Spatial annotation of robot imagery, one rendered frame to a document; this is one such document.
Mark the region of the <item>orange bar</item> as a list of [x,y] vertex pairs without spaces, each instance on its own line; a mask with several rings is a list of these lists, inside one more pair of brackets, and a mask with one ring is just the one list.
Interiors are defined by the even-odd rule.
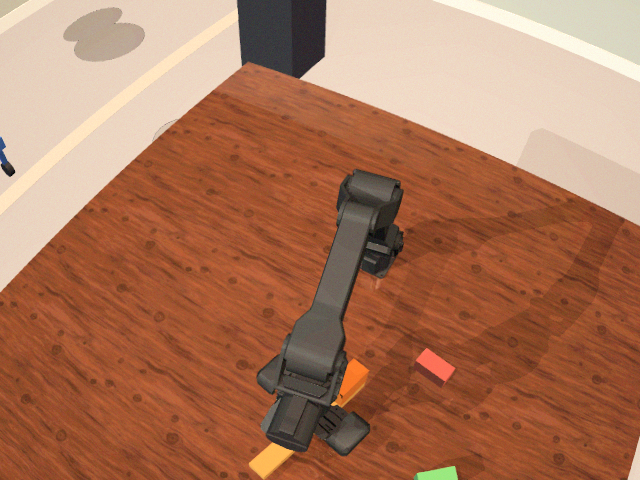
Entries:
[[[364,387],[367,374],[368,369],[353,359],[347,365],[339,394],[331,405],[345,406]],[[294,452],[272,442],[249,463],[249,467],[264,480]]]

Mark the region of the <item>salmon pink rectangular block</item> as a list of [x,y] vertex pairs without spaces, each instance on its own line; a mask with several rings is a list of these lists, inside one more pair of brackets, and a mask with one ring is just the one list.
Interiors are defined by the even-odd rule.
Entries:
[[415,360],[413,369],[442,388],[455,368],[426,348],[419,358]]

